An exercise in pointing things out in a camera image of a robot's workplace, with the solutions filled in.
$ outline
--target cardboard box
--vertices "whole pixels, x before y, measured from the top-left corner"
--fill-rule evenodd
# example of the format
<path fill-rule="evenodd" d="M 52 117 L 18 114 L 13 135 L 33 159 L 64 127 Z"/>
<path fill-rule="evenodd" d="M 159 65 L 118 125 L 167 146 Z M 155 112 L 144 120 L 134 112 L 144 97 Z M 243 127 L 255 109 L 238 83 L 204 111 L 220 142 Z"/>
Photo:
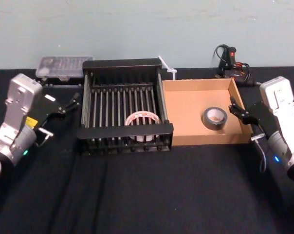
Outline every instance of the cardboard box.
<path fill-rule="evenodd" d="M 164 80 L 163 90 L 167 116 L 174 125 L 172 145 L 248 143 L 250 125 L 244 125 L 229 112 L 230 96 L 242 108 L 239 91 L 232 79 Z M 202 122 L 209 107 L 222 108 L 228 116 L 221 130 L 213 131 Z"/>

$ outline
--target black cable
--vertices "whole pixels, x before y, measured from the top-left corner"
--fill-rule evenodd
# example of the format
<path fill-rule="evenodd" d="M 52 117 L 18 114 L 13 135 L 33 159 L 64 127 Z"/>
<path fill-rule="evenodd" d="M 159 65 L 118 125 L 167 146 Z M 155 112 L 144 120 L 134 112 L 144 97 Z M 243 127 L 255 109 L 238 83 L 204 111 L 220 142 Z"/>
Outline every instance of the black cable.
<path fill-rule="evenodd" d="M 224 62 L 226 62 L 227 63 L 227 61 L 226 60 L 224 60 L 220 55 L 219 55 L 219 53 L 218 53 L 218 49 L 219 48 L 223 48 L 223 49 L 226 49 L 226 48 L 229 48 L 229 46 L 228 45 L 225 45 L 225 44 L 222 44 L 222 45 L 219 45 L 218 47 L 216 47 L 216 49 L 214 50 L 214 53 L 213 53 L 213 56 L 216 54 L 217 55 L 217 57 L 219 57 L 220 58 L 220 60 L 223 60 Z"/>
<path fill-rule="evenodd" d="M 246 67 L 247 75 L 243 81 L 243 83 L 246 83 L 250 79 L 250 66 L 247 63 L 242 63 L 243 66 Z"/>

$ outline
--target roll of tape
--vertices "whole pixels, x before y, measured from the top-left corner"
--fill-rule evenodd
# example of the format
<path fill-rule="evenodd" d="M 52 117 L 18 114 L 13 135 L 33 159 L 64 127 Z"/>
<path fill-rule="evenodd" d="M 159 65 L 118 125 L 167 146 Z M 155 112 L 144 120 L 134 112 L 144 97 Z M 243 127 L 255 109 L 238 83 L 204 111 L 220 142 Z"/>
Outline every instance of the roll of tape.
<path fill-rule="evenodd" d="M 219 107 L 210 107 L 204 111 L 202 122 L 208 129 L 220 130 L 227 121 L 226 112 Z"/>
<path fill-rule="evenodd" d="M 137 118 L 149 118 L 152 119 L 153 121 L 155 121 L 156 124 L 160 124 L 160 118 L 152 113 L 152 112 L 148 112 L 148 111 L 138 111 L 138 112 L 134 112 L 133 114 L 129 115 L 124 123 L 125 126 L 130 125 L 134 120 L 136 120 Z M 144 142 L 144 136 L 130 136 L 131 139 L 135 139 L 139 142 Z M 146 136 L 146 142 L 148 141 L 152 141 L 154 140 L 154 136 Z"/>

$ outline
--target white cable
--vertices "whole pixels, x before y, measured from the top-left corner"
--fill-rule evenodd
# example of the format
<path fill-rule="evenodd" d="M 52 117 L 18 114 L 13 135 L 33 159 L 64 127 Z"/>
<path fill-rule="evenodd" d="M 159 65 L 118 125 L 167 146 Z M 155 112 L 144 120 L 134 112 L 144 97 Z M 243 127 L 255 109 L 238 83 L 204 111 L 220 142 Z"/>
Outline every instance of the white cable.
<path fill-rule="evenodd" d="M 175 80 L 175 73 L 177 73 L 177 70 L 174 69 L 174 68 L 170 68 L 170 67 L 165 63 L 165 61 L 161 58 L 160 55 L 158 56 L 158 58 L 161 60 L 162 65 L 166 68 L 166 71 L 172 73 L 173 80 Z"/>
<path fill-rule="evenodd" d="M 41 144 L 35 143 L 35 146 L 37 146 L 37 147 L 41 147 L 42 145 L 44 145 L 44 143 L 45 143 L 50 137 L 53 137 L 54 134 L 51 133 L 51 132 L 49 132 L 49 131 L 47 131 L 47 130 L 44 129 L 44 128 L 39 128 L 38 130 L 39 130 L 40 132 L 46 134 L 46 136 L 45 136 L 45 138 L 44 138 L 44 140 L 42 141 Z"/>
<path fill-rule="evenodd" d="M 134 112 L 133 114 L 129 115 L 124 123 L 125 126 L 129 126 L 134 120 L 138 119 L 138 118 L 149 118 L 152 119 L 156 122 L 156 124 L 160 124 L 160 118 L 149 111 L 138 111 L 138 112 Z M 131 139 L 139 141 L 139 142 L 144 142 L 144 138 L 146 137 L 146 141 L 152 141 L 154 139 L 154 136 L 130 136 Z"/>
<path fill-rule="evenodd" d="M 260 161 L 259 171 L 261 173 L 264 173 L 266 171 L 266 168 L 267 168 L 266 155 L 265 155 L 265 152 L 262 149 L 261 145 L 259 144 L 258 140 L 256 139 L 256 140 L 254 140 L 254 142 L 256 143 L 256 145 L 258 146 L 259 150 L 262 153 L 262 160 Z"/>

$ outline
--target table surface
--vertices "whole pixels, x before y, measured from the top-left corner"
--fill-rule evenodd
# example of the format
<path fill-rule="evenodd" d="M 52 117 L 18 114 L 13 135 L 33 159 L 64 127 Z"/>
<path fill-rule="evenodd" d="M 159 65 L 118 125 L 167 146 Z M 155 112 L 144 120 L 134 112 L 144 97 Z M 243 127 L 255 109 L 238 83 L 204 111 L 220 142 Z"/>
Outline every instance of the table surface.
<path fill-rule="evenodd" d="M 0 123 L 9 80 L 18 73 L 35 77 L 35 70 L 0 70 Z M 178 69 L 177 79 L 214 73 Z M 294 67 L 256 67 L 251 75 L 259 82 L 284 76 L 294 93 Z M 44 88 L 64 104 L 77 91 Z M 246 107 L 260 100 L 258 88 L 239 91 Z M 49 124 L 54 139 L 16 167 L 0 197 L 0 233 L 294 233 L 294 182 L 270 151 L 264 174 L 251 144 L 81 157 L 79 115 Z"/>

